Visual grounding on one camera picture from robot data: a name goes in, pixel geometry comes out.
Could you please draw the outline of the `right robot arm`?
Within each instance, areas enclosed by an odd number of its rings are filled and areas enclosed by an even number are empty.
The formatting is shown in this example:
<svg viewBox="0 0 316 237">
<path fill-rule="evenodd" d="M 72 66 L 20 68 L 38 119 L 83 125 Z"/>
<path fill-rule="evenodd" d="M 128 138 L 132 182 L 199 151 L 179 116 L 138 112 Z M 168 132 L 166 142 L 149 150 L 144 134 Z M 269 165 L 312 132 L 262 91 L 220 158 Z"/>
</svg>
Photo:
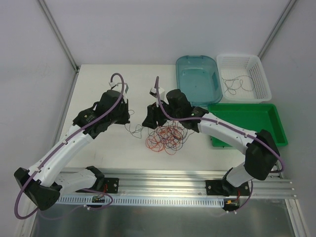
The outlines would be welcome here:
<svg viewBox="0 0 316 237">
<path fill-rule="evenodd" d="M 166 93 L 158 86 L 150 90 L 156 102 L 147 107 L 147 116 L 142 126 L 155 129 L 168 120 L 179 122 L 196 133 L 215 137 L 239 150 L 245 160 L 231 168 L 213 187 L 222 196 L 230 196 L 245 182 L 265 180 L 279 161 L 280 154 L 270 132 L 247 130 L 224 121 L 201 107 L 192 106 L 179 89 Z"/>
</svg>

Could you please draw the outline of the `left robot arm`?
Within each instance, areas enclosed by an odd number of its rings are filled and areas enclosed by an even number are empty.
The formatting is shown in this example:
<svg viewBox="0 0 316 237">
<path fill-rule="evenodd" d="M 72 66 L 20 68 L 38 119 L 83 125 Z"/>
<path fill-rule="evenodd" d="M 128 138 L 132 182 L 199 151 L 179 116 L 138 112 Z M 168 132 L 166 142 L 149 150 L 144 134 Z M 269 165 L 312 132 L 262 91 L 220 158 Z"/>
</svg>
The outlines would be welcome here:
<svg viewBox="0 0 316 237">
<path fill-rule="evenodd" d="M 129 123 L 126 93 L 115 89 L 103 93 L 100 101 L 79 112 L 65 136 L 37 163 L 18 168 L 14 177 L 23 193 L 44 211 L 63 195 L 83 189 L 101 192 L 107 186 L 104 174 L 88 166 L 69 176 L 60 175 L 66 164 L 112 124 Z"/>
</svg>

